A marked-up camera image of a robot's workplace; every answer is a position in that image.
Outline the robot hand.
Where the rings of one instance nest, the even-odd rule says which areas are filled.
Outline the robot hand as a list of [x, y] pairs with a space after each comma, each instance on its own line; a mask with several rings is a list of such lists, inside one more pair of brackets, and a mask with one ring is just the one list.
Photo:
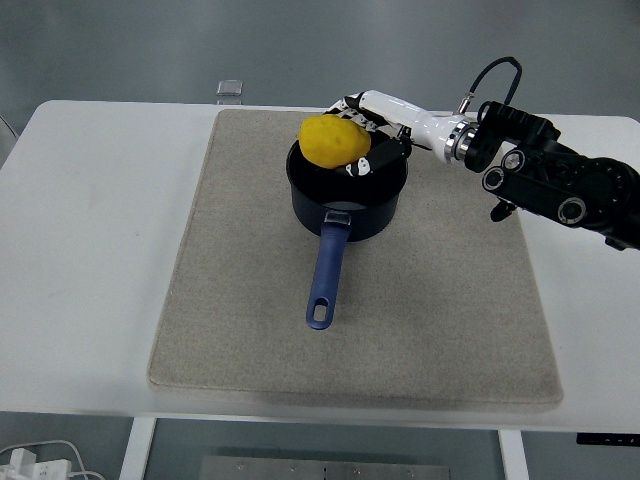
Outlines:
[[356, 160], [335, 169], [337, 174], [360, 178], [405, 160], [414, 147], [430, 150], [444, 163], [462, 162], [478, 129], [461, 111], [442, 116], [405, 100], [369, 90], [344, 97], [330, 111], [365, 128], [369, 133], [388, 126], [396, 131]]

